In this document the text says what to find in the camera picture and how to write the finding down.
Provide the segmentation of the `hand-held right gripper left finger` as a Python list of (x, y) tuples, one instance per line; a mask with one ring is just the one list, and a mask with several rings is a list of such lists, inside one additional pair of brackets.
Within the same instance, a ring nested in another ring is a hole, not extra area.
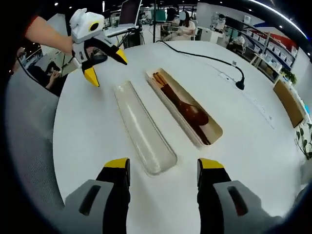
[(69, 194), (63, 209), (65, 234), (125, 234), (131, 199), (130, 160), (107, 162), (95, 180)]

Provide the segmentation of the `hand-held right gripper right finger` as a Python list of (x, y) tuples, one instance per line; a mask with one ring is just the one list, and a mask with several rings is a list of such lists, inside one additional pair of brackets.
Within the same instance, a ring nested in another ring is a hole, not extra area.
[(262, 234), (277, 224), (261, 199), (238, 180), (231, 180), (218, 161), (197, 161), (197, 203), (202, 234)]

